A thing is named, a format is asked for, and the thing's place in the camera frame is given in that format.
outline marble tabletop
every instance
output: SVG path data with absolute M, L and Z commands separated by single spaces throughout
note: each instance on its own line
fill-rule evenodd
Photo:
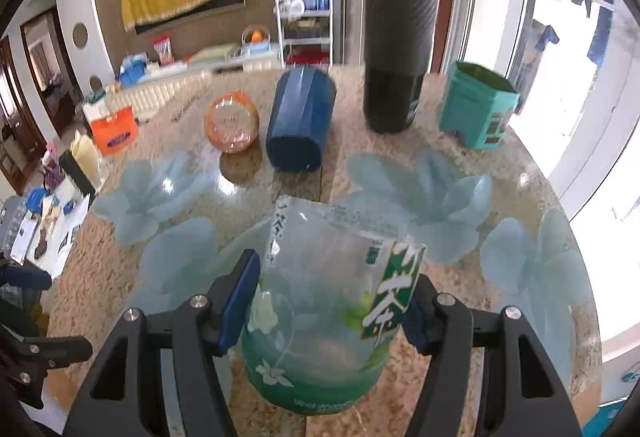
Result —
M 419 181 L 424 178 L 429 154 L 440 154 L 457 171 L 460 186 L 467 182 L 464 176 L 488 176 L 482 182 L 490 186 L 490 204 L 488 214 L 471 223 L 459 239 L 435 241 L 422 272 L 438 290 L 452 293 L 472 308 L 498 311 L 505 302 L 522 302 L 523 312 L 542 335 L 584 425 L 598 408 L 602 372 L 593 294 L 558 199 L 513 131 L 508 128 L 498 150 L 461 148 L 437 126 L 445 78 L 428 75 L 414 124 L 401 134 L 380 136 L 367 130 L 364 122 L 362 69 L 333 67 L 330 75 L 337 97 L 322 168 L 305 175 L 282 174 L 269 163 L 264 146 L 281 75 L 281 71 L 203 72 L 180 80 L 180 93 L 114 158 L 110 178 L 100 193 L 111 194 L 112 200 L 100 204 L 98 197 L 80 229 L 53 301 L 49 336 L 83 335 L 93 344 L 95 356 L 127 306 L 139 306 L 145 313 L 174 308 L 190 295 L 206 292 L 206 280 L 228 272 L 244 247 L 264 244 L 263 221 L 270 217 L 281 194 L 357 203 L 385 186 L 401 187 L 396 179 Z M 243 90 L 258 109 L 259 142 L 242 154 L 221 155 L 204 135 L 204 113 L 215 98 L 236 90 Z M 388 172 L 372 170 L 380 165 Z M 157 184 L 172 200 L 138 204 L 136 186 L 142 186 L 144 179 L 148 186 L 148 180 L 163 175 L 171 179 Z M 128 214 L 124 212 L 127 205 Z M 456 214 L 469 210 L 473 214 L 473 207 L 469 203 L 453 214 L 425 222 L 444 226 L 455 235 L 447 223 Z M 434 232 L 430 229 L 425 230 L 426 236 Z M 197 248 L 175 253 L 175 244 L 171 245 L 172 240 L 195 231 L 218 249 L 214 258 L 207 254 L 204 263 Z M 513 240 L 520 242 L 514 245 Z M 198 239 L 190 246 L 199 247 L 201 242 Z M 163 252 L 179 255 L 184 268 L 156 264 L 168 258 L 158 256 Z M 534 270 L 524 285 L 514 274 L 517 269 L 511 272 L 503 263 L 510 259 Z M 245 377 L 239 352 L 230 354 L 220 367 L 230 371 L 227 402 L 241 436 L 400 437 L 429 365 L 429 358 L 418 355 L 400 331 L 380 380 L 355 406 L 335 415 L 303 417 L 263 400 Z M 47 389 L 63 405 L 68 404 L 90 364 L 51 373 Z M 481 370 L 482 353 L 474 351 L 460 431 L 463 436 L 474 432 Z M 179 422 L 172 420 L 170 409 L 168 412 L 172 431 L 180 435 Z

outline black tumbler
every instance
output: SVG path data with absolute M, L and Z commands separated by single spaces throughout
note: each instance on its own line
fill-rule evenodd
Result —
M 431 58 L 438 0 L 367 0 L 364 115 L 381 134 L 411 125 Z

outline metal bolt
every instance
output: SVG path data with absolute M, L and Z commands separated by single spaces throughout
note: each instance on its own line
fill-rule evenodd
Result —
M 507 315 L 507 318 L 511 320 L 519 320 L 522 316 L 522 311 L 513 305 L 508 306 L 507 309 L 504 310 L 504 313 Z
M 126 321 L 134 322 L 138 318 L 140 318 L 140 311 L 135 307 L 129 308 L 126 311 L 124 311 L 124 319 L 126 319 Z
M 199 309 L 201 307 L 206 306 L 208 301 L 209 301 L 209 298 L 207 298 L 203 294 L 197 294 L 196 296 L 191 297 L 191 299 L 189 300 L 189 304 L 191 305 L 191 307 L 195 307 L 196 309 Z
M 441 292 L 436 299 L 438 300 L 438 303 L 440 305 L 446 306 L 452 306 L 456 302 L 456 299 L 453 297 L 453 295 L 449 294 L 448 292 Z

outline teal container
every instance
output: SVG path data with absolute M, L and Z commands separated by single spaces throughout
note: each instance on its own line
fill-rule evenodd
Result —
M 449 73 L 440 130 L 468 148 L 497 148 L 519 97 L 499 74 L 458 61 Z

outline circular wall decoration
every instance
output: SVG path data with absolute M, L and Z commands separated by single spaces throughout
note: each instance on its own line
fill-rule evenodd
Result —
M 89 39 L 89 33 L 86 30 L 86 26 L 82 22 L 75 24 L 71 37 L 74 39 L 74 45 L 78 47 L 78 49 L 84 49 L 84 46 Z
M 91 76 L 89 78 L 89 86 L 92 91 L 99 91 L 102 88 L 102 81 L 97 76 Z

